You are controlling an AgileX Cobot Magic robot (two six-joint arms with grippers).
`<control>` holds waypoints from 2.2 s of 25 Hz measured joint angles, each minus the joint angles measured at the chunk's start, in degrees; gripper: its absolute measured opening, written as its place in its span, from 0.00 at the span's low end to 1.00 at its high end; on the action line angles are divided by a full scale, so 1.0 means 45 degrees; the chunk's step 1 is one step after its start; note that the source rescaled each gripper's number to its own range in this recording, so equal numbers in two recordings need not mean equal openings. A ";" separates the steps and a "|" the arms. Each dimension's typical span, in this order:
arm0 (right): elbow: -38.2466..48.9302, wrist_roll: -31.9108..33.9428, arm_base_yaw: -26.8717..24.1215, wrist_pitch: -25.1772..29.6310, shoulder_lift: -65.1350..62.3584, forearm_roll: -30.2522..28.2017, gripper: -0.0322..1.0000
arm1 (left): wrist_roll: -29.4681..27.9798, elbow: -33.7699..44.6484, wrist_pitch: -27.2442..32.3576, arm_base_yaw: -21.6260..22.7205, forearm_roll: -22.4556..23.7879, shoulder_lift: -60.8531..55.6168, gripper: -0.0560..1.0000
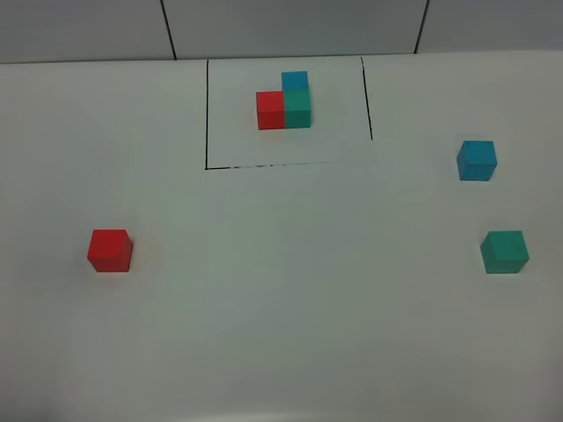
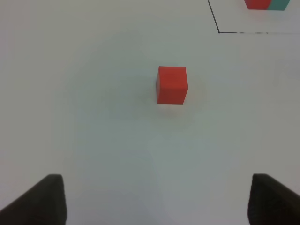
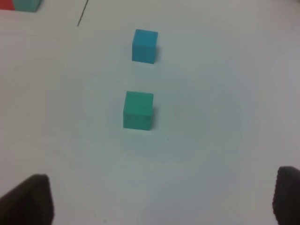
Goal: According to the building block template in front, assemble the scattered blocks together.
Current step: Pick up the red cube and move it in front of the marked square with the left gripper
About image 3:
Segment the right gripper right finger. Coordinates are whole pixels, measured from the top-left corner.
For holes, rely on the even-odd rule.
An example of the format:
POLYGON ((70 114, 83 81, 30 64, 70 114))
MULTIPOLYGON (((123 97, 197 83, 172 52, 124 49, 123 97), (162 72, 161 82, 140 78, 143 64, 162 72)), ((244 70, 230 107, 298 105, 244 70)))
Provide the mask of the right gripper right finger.
POLYGON ((281 166, 272 202, 274 216, 279 225, 300 224, 300 171, 293 166, 281 166))

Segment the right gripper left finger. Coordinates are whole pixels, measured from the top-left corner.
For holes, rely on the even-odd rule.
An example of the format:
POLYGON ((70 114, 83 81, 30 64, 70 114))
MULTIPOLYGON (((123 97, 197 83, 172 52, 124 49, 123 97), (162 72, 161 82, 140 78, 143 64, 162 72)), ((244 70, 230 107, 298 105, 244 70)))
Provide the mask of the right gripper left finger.
POLYGON ((34 174, 0 198, 2 225, 51 225, 54 204, 49 177, 34 174))

